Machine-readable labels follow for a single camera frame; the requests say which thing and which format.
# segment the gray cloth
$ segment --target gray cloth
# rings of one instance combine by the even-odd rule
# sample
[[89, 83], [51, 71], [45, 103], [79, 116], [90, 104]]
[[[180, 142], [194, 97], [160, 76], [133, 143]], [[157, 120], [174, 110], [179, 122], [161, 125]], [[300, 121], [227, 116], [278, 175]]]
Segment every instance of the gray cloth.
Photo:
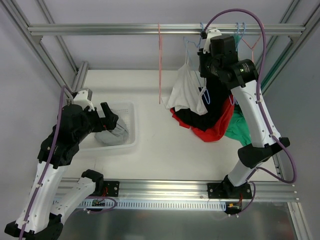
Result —
[[122, 145], [126, 142], [129, 136], [129, 131], [125, 122], [119, 117], [118, 121], [116, 122], [115, 129], [111, 131], [102, 131], [97, 132], [94, 137], [100, 143], [103, 143], [106, 146], [117, 146]]

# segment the hanging clothes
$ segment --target hanging clothes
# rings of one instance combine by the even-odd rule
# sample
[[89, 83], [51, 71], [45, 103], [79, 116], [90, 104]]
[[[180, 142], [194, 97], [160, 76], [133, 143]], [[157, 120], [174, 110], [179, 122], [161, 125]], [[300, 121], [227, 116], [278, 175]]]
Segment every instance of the hanging clothes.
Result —
[[171, 113], [172, 113], [172, 117], [175, 118], [178, 122], [179, 125], [181, 127], [184, 128], [191, 128], [191, 130], [194, 132], [195, 135], [197, 135], [200, 139], [202, 139], [204, 142], [208, 143], [208, 142], [215, 142], [220, 140], [229, 125], [230, 119], [232, 118], [232, 115], [234, 113], [234, 105], [231, 105], [229, 98], [227, 98], [222, 107], [221, 107], [221, 115], [218, 119], [218, 121], [215, 123], [215, 125], [211, 128], [208, 128], [206, 131], [202, 131], [199, 128], [190, 126], [186, 123], [184, 123], [177, 115], [176, 112], [174, 111], [173, 108], [171, 108]]
[[224, 135], [240, 141], [242, 146], [251, 143], [250, 131], [240, 106], [236, 105], [234, 107], [232, 118]]
[[165, 108], [174, 108], [176, 111], [188, 109], [195, 115], [204, 115], [208, 112], [202, 99], [206, 92], [206, 85], [201, 87], [197, 73], [192, 73], [190, 61], [188, 49], [186, 49], [185, 63], [178, 70], [177, 79]]
[[207, 113], [196, 114], [192, 110], [174, 108], [175, 115], [186, 125], [195, 127], [202, 131], [212, 128], [222, 115], [222, 107], [226, 99], [229, 100], [230, 91], [217, 77], [212, 77], [206, 81], [206, 89], [210, 94], [210, 103], [203, 100]]

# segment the white plastic bin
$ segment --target white plastic bin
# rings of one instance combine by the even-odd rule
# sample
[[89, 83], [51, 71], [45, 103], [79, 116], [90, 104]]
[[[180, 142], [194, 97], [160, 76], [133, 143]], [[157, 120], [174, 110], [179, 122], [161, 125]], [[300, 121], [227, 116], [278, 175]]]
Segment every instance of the white plastic bin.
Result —
[[[115, 101], [108, 102], [113, 113], [123, 119], [128, 129], [128, 139], [122, 145], [105, 146], [103, 143], [95, 139], [95, 133], [90, 133], [79, 145], [80, 151], [98, 151], [131, 148], [137, 143], [138, 123], [135, 105], [132, 101]], [[101, 107], [97, 106], [100, 117], [104, 117]]]

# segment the black mounting bracket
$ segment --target black mounting bracket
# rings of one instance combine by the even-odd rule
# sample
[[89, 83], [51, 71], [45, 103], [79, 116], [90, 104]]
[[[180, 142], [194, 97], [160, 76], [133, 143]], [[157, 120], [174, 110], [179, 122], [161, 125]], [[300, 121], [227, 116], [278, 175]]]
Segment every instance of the black mounting bracket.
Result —
[[207, 184], [209, 199], [252, 199], [252, 191], [249, 183], [233, 186], [228, 175], [220, 183], [210, 182]]
[[119, 181], [103, 181], [106, 197], [118, 197], [120, 182]]

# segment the aluminum frame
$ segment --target aluminum frame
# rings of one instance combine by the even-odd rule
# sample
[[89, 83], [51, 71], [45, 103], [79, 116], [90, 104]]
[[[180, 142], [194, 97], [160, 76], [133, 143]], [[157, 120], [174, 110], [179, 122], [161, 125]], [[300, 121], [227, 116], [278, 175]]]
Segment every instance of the aluminum frame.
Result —
[[282, 54], [279, 56], [275, 64], [272, 66], [272, 74], [269, 77], [265, 77], [263, 80], [262, 93], [266, 94], [269, 87], [278, 77], [280, 72], [290, 63], [291, 59], [302, 49], [306, 44], [308, 39], [313, 35], [313, 33], [320, 26], [320, 2], [316, 5], [308, 19], [306, 20], [305, 30], [299, 38], [292, 37], [291, 41], [288, 43]]
[[[236, 34], [236, 24], [211, 24], [222, 34]], [[298, 24], [265, 24], [267, 35], [300, 36], [305, 27]], [[158, 24], [131, 23], [88, 23], [88, 24], [31, 24], [28, 27], [32, 36], [89, 36], [89, 35], [158, 35]], [[202, 31], [200, 23], [194, 24], [160, 24], [162, 35], [198, 35]], [[257, 24], [248, 24], [245, 35], [259, 35], [261, 29]]]
[[[44, 64], [46, 69], [51, 73], [58, 85], [60, 87], [62, 87], [63, 85], [70, 87], [63, 78], [61, 71], [52, 59], [51, 55], [42, 44], [41, 38], [34, 38], [28, 31], [30, 22], [28, 21], [27, 17], [24, 15], [23, 11], [20, 9], [16, 1], [0, 0], [0, 7], [2, 7], [8, 18], [11, 20], [12, 24], [20, 33], [21, 37], [25, 40], [25, 42], [31, 48], [33, 53], [38, 57], [38, 59]], [[65, 91], [65, 94], [69, 98], [72, 98], [71, 94], [68, 91]]]
[[[280, 20], [280, 24], [286, 24], [290, 17], [292, 16], [292, 14], [295, 12], [295, 10], [297, 9], [298, 5], [302, 2], [302, 0], [292, 0], [291, 4], [288, 6], [288, 8], [286, 9], [285, 13], [283, 14], [281, 20]], [[278, 39], [278, 36], [271, 36], [267, 45], [266, 45], [266, 55], [268, 56], [268, 53], [270, 52], [271, 48], [274, 46], [274, 44], [276, 43]], [[256, 66], [257, 69], [260, 68], [261, 65], [261, 60], [262, 60], [262, 54], [259, 56], [258, 60], [256, 61]]]
[[73, 91], [76, 92], [76, 91], [83, 88], [85, 81], [86, 81], [88, 70], [89, 70], [89, 63], [87, 61], [83, 61], [80, 65], [78, 73], [72, 83], [71, 89]]
[[[63, 178], [56, 192], [56, 198], [66, 194], [78, 178]], [[180, 181], [180, 180], [135, 180], [105, 179], [119, 181], [117, 199], [136, 201], [208, 201], [207, 183], [221, 181]], [[255, 202], [297, 203], [299, 198], [294, 185], [278, 181], [255, 181]], [[210, 201], [237, 202], [239, 199], [211, 199]]]
[[[45, 18], [46, 22], [48, 24], [55, 24], [55, 21], [51, 15], [46, 3], [45, 3], [45, 1], [44, 0], [36, 0], [36, 3], [38, 5], [43, 17]], [[57, 43], [59, 44], [65, 58], [68, 60], [73, 72], [75, 74], [77, 74], [78, 68], [76, 66], [76, 63], [75, 63], [73, 57], [71, 56], [71, 53], [69, 52], [69, 50], [67, 48], [67, 45], [66, 45], [64, 39], [61, 36], [55, 36], [55, 39], [56, 39]]]

